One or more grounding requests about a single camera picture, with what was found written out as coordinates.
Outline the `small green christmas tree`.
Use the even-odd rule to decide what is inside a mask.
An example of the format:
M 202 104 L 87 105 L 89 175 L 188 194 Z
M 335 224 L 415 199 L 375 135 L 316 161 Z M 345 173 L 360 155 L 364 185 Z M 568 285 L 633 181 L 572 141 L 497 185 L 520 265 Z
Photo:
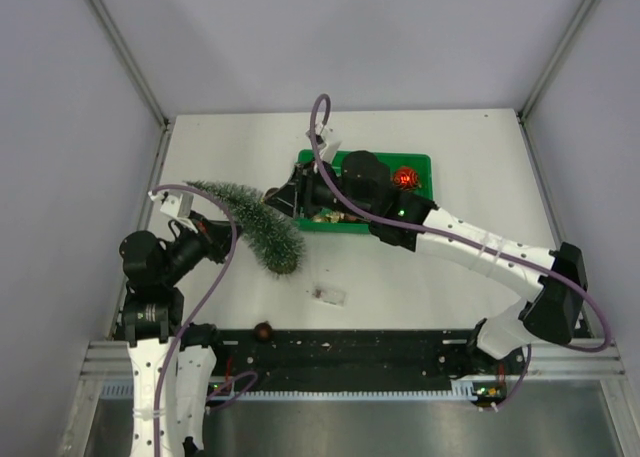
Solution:
M 186 184 L 226 205 L 265 270 L 280 277 L 301 269 L 306 256 L 302 233 L 288 217 L 263 202 L 260 190 L 231 182 L 186 181 Z

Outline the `gold ribbed ornament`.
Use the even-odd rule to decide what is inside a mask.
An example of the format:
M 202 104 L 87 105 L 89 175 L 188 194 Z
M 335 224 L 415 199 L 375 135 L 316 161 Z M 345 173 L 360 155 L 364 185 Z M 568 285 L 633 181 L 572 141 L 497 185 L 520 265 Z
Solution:
M 345 214 L 337 211 L 320 213 L 312 217 L 314 223 L 339 224 L 345 219 Z

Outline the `aluminium frame post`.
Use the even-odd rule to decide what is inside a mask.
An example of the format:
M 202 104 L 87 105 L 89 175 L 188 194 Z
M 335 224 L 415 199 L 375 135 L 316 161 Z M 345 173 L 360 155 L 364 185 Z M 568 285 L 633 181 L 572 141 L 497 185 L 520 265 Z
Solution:
M 562 31 L 553 52 L 536 78 L 524 104 L 518 111 L 518 120 L 522 126 L 525 126 L 530 120 L 600 2 L 601 0 L 580 0 L 568 24 Z
M 104 0 L 85 1 L 97 23 L 101 27 L 107 42 L 111 46 L 129 81 L 133 85 L 134 90 L 142 99 L 145 107 L 153 116 L 159 127 L 161 129 L 166 129 L 170 123 L 169 118 L 166 116 L 158 99 L 154 95 L 154 92 L 152 91 Z

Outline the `right aluminium frame post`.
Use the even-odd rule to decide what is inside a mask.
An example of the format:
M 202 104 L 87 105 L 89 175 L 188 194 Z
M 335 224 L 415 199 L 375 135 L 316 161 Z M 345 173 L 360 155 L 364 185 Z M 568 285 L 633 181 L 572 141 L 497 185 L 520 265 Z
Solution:
M 530 120 L 600 2 L 601 0 L 580 0 L 568 24 L 562 31 L 553 52 L 536 78 L 524 104 L 518 111 L 518 120 L 522 126 L 525 126 Z

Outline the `clear battery box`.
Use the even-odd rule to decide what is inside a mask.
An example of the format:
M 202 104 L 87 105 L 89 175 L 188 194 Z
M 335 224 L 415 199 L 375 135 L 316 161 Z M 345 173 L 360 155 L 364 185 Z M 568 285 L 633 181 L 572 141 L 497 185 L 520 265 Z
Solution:
M 326 286 L 315 286 L 312 297 L 318 302 L 337 307 L 343 307 L 346 302 L 344 291 Z

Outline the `small brown shiny bauble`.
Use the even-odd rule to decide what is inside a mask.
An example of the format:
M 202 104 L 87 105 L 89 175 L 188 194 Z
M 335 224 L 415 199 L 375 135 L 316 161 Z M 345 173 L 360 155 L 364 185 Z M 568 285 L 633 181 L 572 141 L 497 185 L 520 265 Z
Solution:
M 278 193 L 278 191 L 279 191 L 278 188 L 269 189 L 264 195 L 264 201 L 268 201 L 269 199 L 271 199 L 274 195 Z

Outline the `left aluminium frame post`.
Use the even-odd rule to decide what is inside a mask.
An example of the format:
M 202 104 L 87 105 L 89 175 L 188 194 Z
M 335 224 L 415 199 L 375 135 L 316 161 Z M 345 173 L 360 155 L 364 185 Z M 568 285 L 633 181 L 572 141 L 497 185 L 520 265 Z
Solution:
M 133 85 L 134 90 L 142 99 L 145 107 L 153 116 L 159 127 L 161 129 L 166 129 L 170 123 L 169 118 L 166 116 L 158 99 L 154 95 L 154 92 L 152 91 L 104 0 L 85 1 L 97 23 L 101 27 L 107 42 L 111 46 L 129 81 Z

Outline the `large brown matte bauble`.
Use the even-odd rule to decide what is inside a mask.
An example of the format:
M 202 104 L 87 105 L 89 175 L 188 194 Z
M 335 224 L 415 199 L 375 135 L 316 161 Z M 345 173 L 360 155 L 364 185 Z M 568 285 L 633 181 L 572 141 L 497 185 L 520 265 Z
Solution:
M 269 342 L 273 339 L 274 330 L 269 322 L 264 321 L 254 327 L 253 335 L 258 342 Z

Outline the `green plastic tray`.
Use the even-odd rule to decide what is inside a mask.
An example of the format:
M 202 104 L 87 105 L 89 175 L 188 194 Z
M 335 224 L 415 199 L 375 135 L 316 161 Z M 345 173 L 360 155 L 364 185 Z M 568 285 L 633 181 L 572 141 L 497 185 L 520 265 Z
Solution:
M 394 187 L 433 199 L 431 158 L 428 155 L 384 152 L 375 152 L 374 155 L 389 167 L 390 181 Z M 312 217 L 298 217 L 296 223 L 303 232 L 356 235 L 369 233 L 367 222 L 327 209 Z

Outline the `large red glitter bauble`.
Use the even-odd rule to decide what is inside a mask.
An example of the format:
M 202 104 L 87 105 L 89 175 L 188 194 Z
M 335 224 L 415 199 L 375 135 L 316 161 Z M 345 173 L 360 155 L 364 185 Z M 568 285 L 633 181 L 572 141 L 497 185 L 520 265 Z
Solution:
M 396 169 L 391 177 L 395 187 L 403 191 L 415 191 L 422 187 L 418 172 L 408 166 L 401 166 Z

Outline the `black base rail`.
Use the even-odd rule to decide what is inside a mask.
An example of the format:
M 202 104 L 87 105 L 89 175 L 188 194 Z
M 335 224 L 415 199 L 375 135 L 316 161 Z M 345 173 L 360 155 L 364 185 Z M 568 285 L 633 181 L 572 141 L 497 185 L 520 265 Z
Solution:
M 212 346 L 213 374 L 253 370 L 257 391 L 367 392 L 443 390 L 466 376 L 514 377 L 524 354 L 501 360 L 467 349 L 467 330 L 275 330 L 258 342 L 251 329 L 196 337 Z

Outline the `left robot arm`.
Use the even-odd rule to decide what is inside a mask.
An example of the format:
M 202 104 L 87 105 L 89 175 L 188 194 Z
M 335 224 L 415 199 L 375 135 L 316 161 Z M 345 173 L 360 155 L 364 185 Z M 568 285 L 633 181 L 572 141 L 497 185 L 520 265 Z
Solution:
M 133 456 L 203 455 L 209 379 L 227 359 L 215 325 L 183 316 L 177 284 L 204 259 L 224 264 L 242 228 L 197 213 L 169 228 L 170 241 L 143 230 L 119 247 L 127 282 L 118 338 L 133 378 Z

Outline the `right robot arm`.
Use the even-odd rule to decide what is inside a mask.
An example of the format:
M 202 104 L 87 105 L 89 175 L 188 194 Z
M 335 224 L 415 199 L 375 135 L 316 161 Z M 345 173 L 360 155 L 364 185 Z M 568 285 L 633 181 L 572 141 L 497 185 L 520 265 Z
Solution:
M 578 247 L 526 246 L 478 228 L 398 186 L 391 168 L 371 152 L 348 153 L 338 171 L 298 163 L 265 202 L 294 219 L 323 211 L 349 214 L 357 207 L 357 217 L 381 242 L 457 263 L 511 289 L 517 303 L 481 319 L 467 341 L 467 361 L 478 372 L 492 371 L 536 340 L 567 346 L 574 338 L 587 289 Z

